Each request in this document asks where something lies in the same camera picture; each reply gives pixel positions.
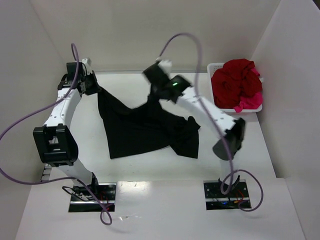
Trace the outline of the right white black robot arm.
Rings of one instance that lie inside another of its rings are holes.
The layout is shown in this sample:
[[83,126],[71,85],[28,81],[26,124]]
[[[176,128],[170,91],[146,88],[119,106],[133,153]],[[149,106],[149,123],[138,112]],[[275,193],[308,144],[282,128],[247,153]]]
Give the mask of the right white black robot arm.
[[218,141],[212,151],[220,161],[220,191],[226,195],[240,179],[234,158],[242,147],[246,122],[226,114],[200,94],[199,72],[194,74],[194,81],[190,82],[180,74],[170,77],[170,71],[171,63],[159,61],[143,70],[142,74],[151,84],[151,93],[156,98],[171,101],[189,111],[216,134]]

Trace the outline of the black t shirt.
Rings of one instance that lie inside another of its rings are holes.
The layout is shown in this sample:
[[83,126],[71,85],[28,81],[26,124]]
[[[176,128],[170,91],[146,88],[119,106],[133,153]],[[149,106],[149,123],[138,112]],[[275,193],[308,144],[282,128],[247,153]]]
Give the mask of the black t shirt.
[[111,159],[166,147],[178,156],[198,158],[201,127],[194,117],[170,113],[151,96],[144,104],[129,108],[105,89],[97,94],[97,104]]

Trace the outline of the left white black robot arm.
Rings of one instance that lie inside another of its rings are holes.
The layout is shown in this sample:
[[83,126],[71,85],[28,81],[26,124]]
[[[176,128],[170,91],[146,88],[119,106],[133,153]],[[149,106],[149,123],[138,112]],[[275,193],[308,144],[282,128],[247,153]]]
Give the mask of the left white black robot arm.
[[98,93],[101,88],[90,58],[84,58],[79,65],[66,64],[67,73],[57,87],[58,104],[54,106],[43,126],[33,130],[33,138],[40,160],[57,168],[72,178],[78,194],[89,188],[98,193],[98,179],[79,160],[79,148],[71,131],[71,121],[82,95]]

